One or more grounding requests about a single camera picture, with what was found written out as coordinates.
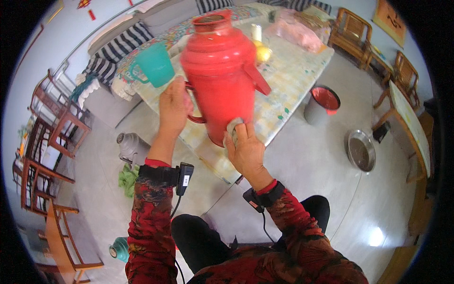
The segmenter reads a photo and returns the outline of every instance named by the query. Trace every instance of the metal basin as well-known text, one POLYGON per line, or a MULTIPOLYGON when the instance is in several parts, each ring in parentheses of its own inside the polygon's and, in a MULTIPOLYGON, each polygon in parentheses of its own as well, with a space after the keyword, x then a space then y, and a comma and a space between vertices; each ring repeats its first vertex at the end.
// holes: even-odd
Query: metal basin
POLYGON ((375 148, 370 138, 361 130, 354 130, 348 136, 347 154, 350 162, 365 173, 375 167, 375 148))

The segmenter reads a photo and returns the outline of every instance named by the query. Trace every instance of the red patterned sleeve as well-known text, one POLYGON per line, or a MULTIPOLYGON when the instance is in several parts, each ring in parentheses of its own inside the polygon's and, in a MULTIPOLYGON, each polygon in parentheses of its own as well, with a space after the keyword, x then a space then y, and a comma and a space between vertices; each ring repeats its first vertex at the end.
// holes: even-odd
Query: red patterned sleeve
MULTIPOLYGON (((157 160, 145 160, 142 167, 170 167, 157 160)), ((126 276, 134 283, 176 283, 175 243, 170 229, 173 190, 139 175, 129 223, 129 260, 126 276)))
MULTIPOLYGON (((265 194, 276 185, 277 181, 274 180, 257 194, 265 194)), ((288 189, 284 189, 281 197, 267 210, 279 230, 286 235, 288 254, 301 267, 313 273, 308 275, 315 278, 312 283, 368 283, 357 264, 331 247, 329 239, 318 227, 317 220, 311 218, 288 189)))

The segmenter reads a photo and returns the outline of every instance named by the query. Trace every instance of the striped cushion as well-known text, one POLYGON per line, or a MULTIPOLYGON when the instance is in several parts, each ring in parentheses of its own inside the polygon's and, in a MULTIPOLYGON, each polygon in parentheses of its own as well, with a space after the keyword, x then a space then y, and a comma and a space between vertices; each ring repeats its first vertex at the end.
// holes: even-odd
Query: striped cushion
POLYGON ((101 47, 94 56, 118 63, 131 51, 152 38, 145 24, 140 21, 101 47))
POLYGON ((281 6, 281 7, 287 7, 288 6, 288 1, 287 0, 258 0, 258 3, 263 3, 267 4, 270 6, 281 6))
POLYGON ((233 0, 196 0, 199 13, 203 14, 216 9, 233 6, 233 0))
POLYGON ((115 77, 117 66, 115 63, 107 61, 105 58, 92 56, 88 62, 87 68, 82 73, 95 73, 101 83, 110 86, 115 77))
POLYGON ((299 12, 308 8, 310 5, 314 5, 324 10, 328 15, 331 13, 331 5, 325 4, 317 0, 290 0, 288 2, 288 9, 297 10, 299 12))

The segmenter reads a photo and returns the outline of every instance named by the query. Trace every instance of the calligraphy scroll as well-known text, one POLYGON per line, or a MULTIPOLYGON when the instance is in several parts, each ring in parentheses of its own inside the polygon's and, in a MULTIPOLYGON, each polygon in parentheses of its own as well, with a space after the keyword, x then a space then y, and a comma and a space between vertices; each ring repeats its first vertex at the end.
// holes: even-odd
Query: calligraphy scroll
POLYGON ((402 18, 386 0, 377 0, 372 21, 394 39, 398 45, 404 47, 407 28, 402 18))

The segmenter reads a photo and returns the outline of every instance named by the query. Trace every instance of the black cable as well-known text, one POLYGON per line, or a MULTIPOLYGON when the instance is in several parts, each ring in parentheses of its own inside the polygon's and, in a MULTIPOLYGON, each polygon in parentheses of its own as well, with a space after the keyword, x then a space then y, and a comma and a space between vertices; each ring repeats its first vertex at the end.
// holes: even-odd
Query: black cable
POLYGON ((273 244, 275 244, 276 242, 270 237, 270 235, 268 234, 268 232, 265 229, 265 222, 266 222, 265 213, 262 212, 262 215, 263 215, 263 230, 265 231, 265 233, 268 236, 268 238, 270 238, 271 242, 273 242, 273 244))
POLYGON ((175 208, 173 209, 172 214, 170 214, 170 219, 173 217, 173 215, 177 211, 178 205, 180 205, 180 201, 181 201, 181 195, 178 197, 177 205, 175 205, 175 208))
POLYGON ((183 279, 183 284, 185 284, 186 282, 184 282, 183 272, 181 272, 181 267, 180 267, 180 265, 178 264, 177 259, 175 259, 175 263, 177 264, 178 269, 180 270, 181 278, 183 279))

